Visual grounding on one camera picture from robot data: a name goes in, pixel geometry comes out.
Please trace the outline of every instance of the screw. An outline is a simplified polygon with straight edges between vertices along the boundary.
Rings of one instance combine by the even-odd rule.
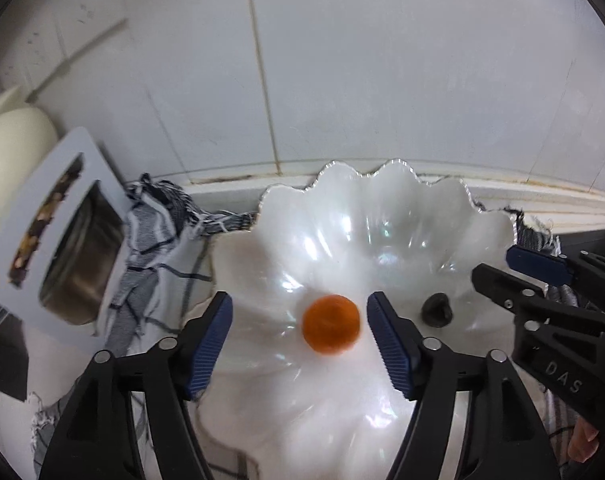
[[[423,341],[423,345],[425,345],[425,348],[428,348],[429,350],[439,350],[442,348],[442,343],[435,337],[427,337]]]
[[[106,363],[109,359],[111,359],[111,354],[106,350],[101,350],[94,355],[94,361],[98,364]]]
[[[178,341],[176,340],[175,337],[166,337],[166,338],[160,340],[160,343],[158,343],[158,346],[160,347],[161,350],[170,350],[172,348],[175,348],[177,344],[178,344]]]
[[[506,361],[506,354],[502,350],[492,350],[489,354],[494,361],[498,361],[499,363],[504,363]]]
[[[525,324],[524,324],[525,329],[527,329],[529,332],[535,332],[536,330],[538,330],[538,328],[540,328],[540,323],[538,323],[537,321],[534,321],[532,319],[528,320]]]

